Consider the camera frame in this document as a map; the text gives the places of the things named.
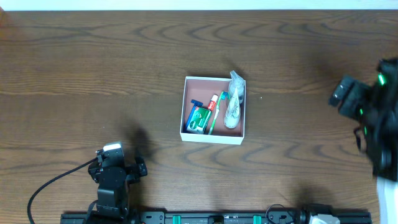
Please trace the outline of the green white soap bar pack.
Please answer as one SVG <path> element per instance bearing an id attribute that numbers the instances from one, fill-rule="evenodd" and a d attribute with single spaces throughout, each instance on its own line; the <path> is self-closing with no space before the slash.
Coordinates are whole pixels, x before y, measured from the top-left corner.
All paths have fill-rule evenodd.
<path id="1" fill-rule="evenodd" d="M 186 131 L 193 134 L 203 134 L 211 117 L 211 111 L 195 106 L 186 124 Z"/>

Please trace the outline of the blue disposable razor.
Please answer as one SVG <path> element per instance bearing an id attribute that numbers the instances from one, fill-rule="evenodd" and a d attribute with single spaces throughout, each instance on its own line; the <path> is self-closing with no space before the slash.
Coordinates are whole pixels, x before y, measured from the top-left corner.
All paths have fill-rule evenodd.
<path id="1" fill-rule="evenodd" d="M 192 118 L 192 116 L 193 116 L 193 114 L 194 114 L 194 112 L 195 112 L 195 108 L 198 106 L 198 107 L 201 107 L 202 105 L 203 105 L 203 103 L 201 102 L 201 101 L 197 101 L 197 100 L 191 100 L 191 103 L 193 104 L 193 107 L 192 107 L 192 109 L 191 109 L 191 112 L 190 112 L 190 114 L 189 114 L 189 116 L 188 116 L 188 119 L 187 119 L 187 122 L 186 122 L 186 124 L 185 124 L 185 128 L 184 128 L 184 130 L 186 131 L 187 130 L 187 128 L 188 128 L 188 126 L 189 126 L 189 122 L 190 122 L 190 120 L 191 120 L 191 118 Z"/>

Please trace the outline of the red teal toothpaste tube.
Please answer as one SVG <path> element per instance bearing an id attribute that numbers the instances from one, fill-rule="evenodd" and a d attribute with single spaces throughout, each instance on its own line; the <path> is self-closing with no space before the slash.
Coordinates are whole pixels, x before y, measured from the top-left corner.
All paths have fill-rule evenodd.
<path id="1" fill-rule="evenodd" d="M 213 96 L 211 97 L 211 100 L 210 100 L 208 106 L 207 106 L 207 109 L 210 110 L 210 111 L 213 111 L 214 108 L 215 108 L 216 105 L 217 105 L 217 101 L 218 101 L 218 95 L 213 95 Z"/>

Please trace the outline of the white patterned cream tube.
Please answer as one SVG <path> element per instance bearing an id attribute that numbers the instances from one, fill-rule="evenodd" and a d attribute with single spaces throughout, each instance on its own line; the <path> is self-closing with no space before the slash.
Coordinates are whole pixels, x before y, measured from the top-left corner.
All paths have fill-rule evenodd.
<path id="1" fill-rule="evenodd" d="M 224 116 L 224 125 L 228 129 L 234 129 L 238 126 L 240 117 L 241 109 L 239 103 L 239 94 L 238 89 L 235 88 L 226 109 L 226 113 Z"/>

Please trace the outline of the clear pump bottle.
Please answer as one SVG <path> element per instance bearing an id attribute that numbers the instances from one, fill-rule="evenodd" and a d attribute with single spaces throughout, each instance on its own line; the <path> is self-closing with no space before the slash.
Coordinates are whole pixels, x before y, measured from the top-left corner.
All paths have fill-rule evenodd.
<path id="1" fill-rule="evenodd" d="M 231 75 L 231 81 L 228 87 L 228 94 L 230 97 L 232 97 L 234 92 L 237 91 L 239 103 L 241 104 L 244 99 L 245 80 L 234 70 L 230 71 L 229 74 Z"/>

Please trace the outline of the green white toothbrush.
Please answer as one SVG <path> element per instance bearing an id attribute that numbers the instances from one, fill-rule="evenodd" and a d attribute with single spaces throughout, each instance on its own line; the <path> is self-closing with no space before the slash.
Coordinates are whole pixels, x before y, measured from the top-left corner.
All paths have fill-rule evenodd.
<path id="1" fill-rule="evenodd" d="M 219 96 L 218 101 L 216 103 L 215 116 L 213 118 L 213 122 L 211 124 L 211 127 L 210 127 L 210 130 L 208 132 L 208 135 L 212 135 L 212 133 L 213 133 L 217 117 L 218 117 L 218 115 L 220 113 L 220 103 L 221 103 L 221 101 L 222 100 L 226 100 L 227 98 L 229 98 L 229 94 L 226 91 L 222 91 L 220 93 L 220 96 Z"/>

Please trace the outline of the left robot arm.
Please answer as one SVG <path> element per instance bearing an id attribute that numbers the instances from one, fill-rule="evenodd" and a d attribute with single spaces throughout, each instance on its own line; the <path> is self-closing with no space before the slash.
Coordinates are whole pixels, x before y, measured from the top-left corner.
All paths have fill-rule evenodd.
<path id="1" fill-rule="evenodd" d="M 92 162 L 88 173 L 98 184 L 97 200 L 90 204 L 85 223 L 134 223 L 137 212 L 129 208 L 129 186 L 147 175 L 143 158 L 129 166 L 124 161 Z"/>

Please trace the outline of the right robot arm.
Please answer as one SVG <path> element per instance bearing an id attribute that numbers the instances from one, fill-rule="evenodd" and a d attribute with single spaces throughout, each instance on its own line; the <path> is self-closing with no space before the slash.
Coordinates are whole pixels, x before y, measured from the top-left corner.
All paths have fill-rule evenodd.
<path id="1" fill-rule="evenodd" d="M 397 223 L 397 58 L 381 59 L 373 85 L 344 76 L 328 104 L 358 122 L 357 148 L 373 166 L 380 222 Z"/>

